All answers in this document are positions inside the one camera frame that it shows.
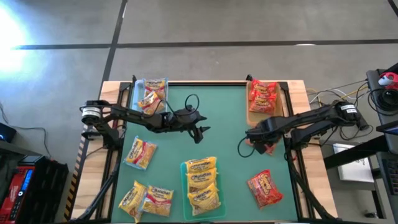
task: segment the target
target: green tray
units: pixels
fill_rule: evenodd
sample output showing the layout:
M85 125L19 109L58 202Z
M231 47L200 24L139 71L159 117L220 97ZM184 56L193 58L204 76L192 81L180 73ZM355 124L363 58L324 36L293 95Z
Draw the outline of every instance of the green tray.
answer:
M217 171L219 171L218 162L216 163ZM224 201L224 193L223 193L223 186L221 182L221 175L217 174L217 189L218 189L218 196L220 198L221 205L214 209L213 211L206 212L200 215L192 215L192 206L189 203L189 199L187 197L188 194L188 183L187 183L187 165L185 162L181 163L181 181L182 181L182 208L184 213L184 219L186 221L199 221L199 220L207 220L213 221L216 218L224 218L226 216L226 204Z

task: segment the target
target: green table mat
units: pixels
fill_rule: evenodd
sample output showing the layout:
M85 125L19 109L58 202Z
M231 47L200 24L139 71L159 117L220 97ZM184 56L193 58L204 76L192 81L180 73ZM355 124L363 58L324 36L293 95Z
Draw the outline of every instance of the green table mat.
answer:
M200 98L200 114L208 118L206 121L200 121L198 125L211 126L211 129L203 134L204 138L199 144L195 144L187 132L156 134L142 126L127 124L123 160L137 135L145 141L158 144L158 148L147 170L121 164L112 222L134 222L133 217L118 208L118 205L135 180L144 185L174 190L169 217L144 213L141 222L186 222L182 208L182 197L186 195L182 195L180 164L189 159L207 156L216 156L222 164L218 172L222 175L226 203L226 216L209 221L297 221L289 170L284 160L284 144L278 144L273 156L259 155L257 152L248 158L238 155L237 144L249 128L246 123L246 87L170 86L168 101L173 109L178 110L184 107L186 97L192 93L196 93ZM195 98L191 97L189 103L196 106ZM248 154L251 150L251 147L242 143L242 154ZM275 205L259 210L246 181L265 169L271 170L272 178L284 198Z

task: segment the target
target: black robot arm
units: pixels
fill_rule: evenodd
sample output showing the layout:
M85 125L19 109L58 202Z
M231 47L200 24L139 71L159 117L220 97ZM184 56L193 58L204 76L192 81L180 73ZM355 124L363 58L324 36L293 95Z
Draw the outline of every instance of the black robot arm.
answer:
M103 108L110 108L110 112L103 112ZM115 119L145 126L154 133L188 131L195 143L199 143L203 139L203 132L210 128L196 127L197 122L207 118L201 116L199 111L193 109L191 105L187 105L186 108L177 110L174 113L163 112L151 115L120 105L110 104L104 100L90 100L83 107L81 121L97 129L103 137L104 147L106 148L119 147L121 145L118 130L112 129L108 124L108 122Z
M293 116L265 119L255 128L247 130L246 137L262 154L265 151L264 144L271 146L277 143L284 134L293 129L288 147L297 149L304 147L316 134L325 134L328 129L337 126L352 126L359 120L360 115L352 103L336 100L330 105ZM303 129L297 128L308 124L311 125Z

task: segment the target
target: snack bag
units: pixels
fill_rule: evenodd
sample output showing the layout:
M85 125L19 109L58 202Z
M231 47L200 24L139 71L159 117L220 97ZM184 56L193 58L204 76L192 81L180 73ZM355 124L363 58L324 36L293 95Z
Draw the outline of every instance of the snack bag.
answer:
M272 181L269 170L264 170L248 180L248 186L260 209L275 204L284 197Z
M155 91L150 92L144 97L144 99L138 101L138 106L144 111L145 114L149 115L164 109L164 103L161 102Z
M257 113L267 113L273 115L276 105L276 93L265 96L258 91L255 91L254 98L250 103L249 111Z
M145 142L136 136L124 163L137 169L146 170L156 147L155 144Z
M221 205L217 193L216 185L210 184L207 188L194 193L188 193L188 198L192 206L192 215L199 215L212 211Z
M192 159L185 164L187 165L187 172L201 172L204 170L212 169L216 167L217 158L214 156L206 157L204 159Z
M216 183L217 168L212 168L202 172L187 173L188 192L196 192L205 189L212 183Z
M168 217L172 206L173 192L173 190L149 186L142 204L142 210Z
M167 87L167 78L160 78L154 80L145 80L145 92L144 96L149 95L152 91L155 91L157 96L163 100L166 99L166 87Z
M253 100L255 96L255 92L258 91L260 94L263 94L265 96L270 96L271 94L276 94L276 86L277 83L263 83L260 82L259 80L253 80L251 82L251 91L249 94L249 100Z
M119 204L119 208L134 217L136 223L139 223L142 215L142 211L139 211L139 208L141 206L142 199L144 199L146 190L147 188L144 185L134 181L133 188L124 196L123 200Z

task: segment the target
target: gray floor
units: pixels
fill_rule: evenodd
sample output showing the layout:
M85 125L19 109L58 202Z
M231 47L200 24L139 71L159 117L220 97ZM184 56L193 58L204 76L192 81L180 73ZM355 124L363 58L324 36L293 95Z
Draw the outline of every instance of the gray floor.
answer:
M0 2L0 102L19 126L43 126L54 159L74 165L81 133L78 107L96 99L109 49L7 50L15 45L110 44L122 0ZM398 39L387 0L129 0L119 43ZM397 44L117 49L110 80L302 79L322 90L364 80L397 62ZM351 92L359 85L341 90ZM324 102L333 97L325 95ZM366 99L359 110L378 118ZM377 136L375 131L365 141ZM45 154L42 133L20 131L16 144ZM344 220L363 218L370 192L332 185Z

